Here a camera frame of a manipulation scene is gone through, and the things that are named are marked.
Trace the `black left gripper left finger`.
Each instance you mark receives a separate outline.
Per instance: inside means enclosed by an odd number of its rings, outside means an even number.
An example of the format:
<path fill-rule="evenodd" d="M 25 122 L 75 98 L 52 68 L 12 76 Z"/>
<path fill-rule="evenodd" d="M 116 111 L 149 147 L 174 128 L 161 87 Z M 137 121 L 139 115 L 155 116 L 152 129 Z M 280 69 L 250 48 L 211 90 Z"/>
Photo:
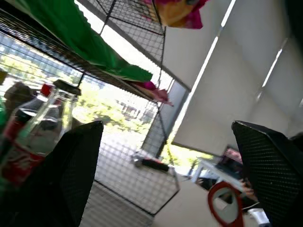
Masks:
<path fill-rule="evenodd" d="M 65 133 L 31 175 L 0 203 L 2 227 L 78 227 L 95 177 L 104 125 Z"/>

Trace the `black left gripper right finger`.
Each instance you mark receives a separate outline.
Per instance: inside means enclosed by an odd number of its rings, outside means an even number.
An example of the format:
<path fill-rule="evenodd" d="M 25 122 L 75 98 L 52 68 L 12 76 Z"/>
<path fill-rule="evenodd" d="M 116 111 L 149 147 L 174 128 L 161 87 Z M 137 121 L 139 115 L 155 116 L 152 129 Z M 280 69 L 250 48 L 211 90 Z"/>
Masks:
<path fill-rule="evenodd" d="M 284 134 L 234 121 L 244 172 L 274 227 L 303 225 L 303 153 Z"/>

